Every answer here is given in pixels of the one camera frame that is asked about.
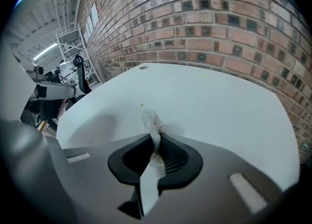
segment white table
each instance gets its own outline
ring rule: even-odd
[[[298,180],[295,135],[276,95],[202,68],[155,63],[132,68],[71,107],[59,120],[57,139],[63,148],[74,148],[144,133],[144,109],[157,113],[165,133],[231,150],[282,190]]]

